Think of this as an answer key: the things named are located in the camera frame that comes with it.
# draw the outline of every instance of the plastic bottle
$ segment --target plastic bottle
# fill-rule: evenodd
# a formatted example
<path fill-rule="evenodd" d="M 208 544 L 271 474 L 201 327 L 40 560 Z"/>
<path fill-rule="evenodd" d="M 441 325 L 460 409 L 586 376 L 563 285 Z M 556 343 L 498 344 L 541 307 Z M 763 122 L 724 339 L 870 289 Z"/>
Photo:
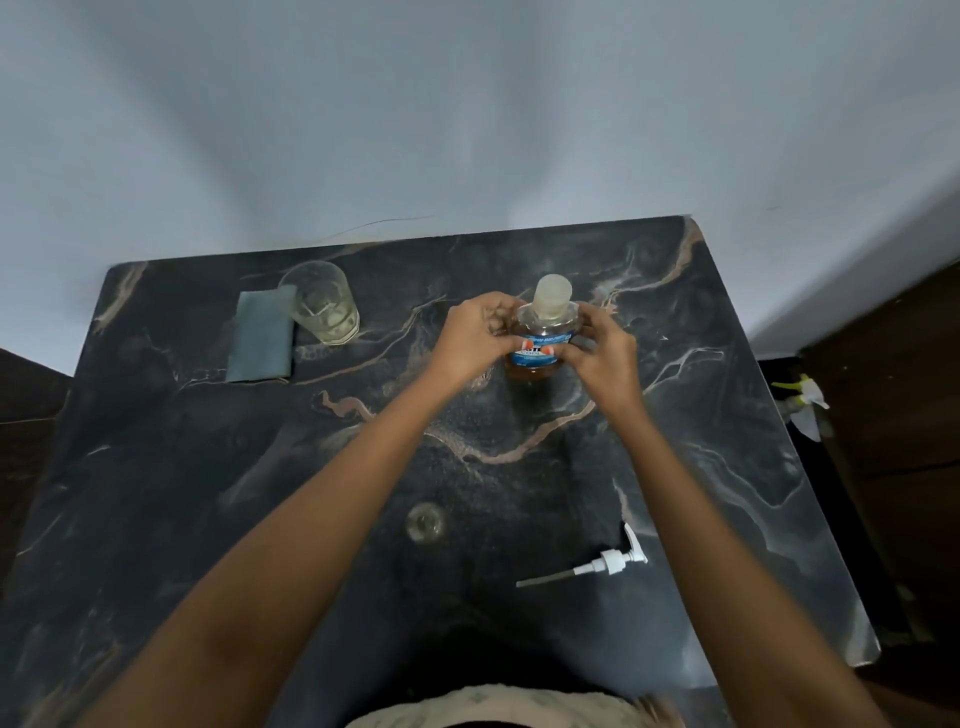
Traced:
<path fill-rule="evenodd" d="M 531 345 L 507 354 L 507 376 L 516 379 L 544 379 L 563 364 L 540 347 L 565 344 L 580 329 L 580 310 L 570 302 L 573 286 L 563 276 L 551 273 L 537 284 L 532 303 L 522 305 L 510 325 L 510 333 L 524 337 Z"/>

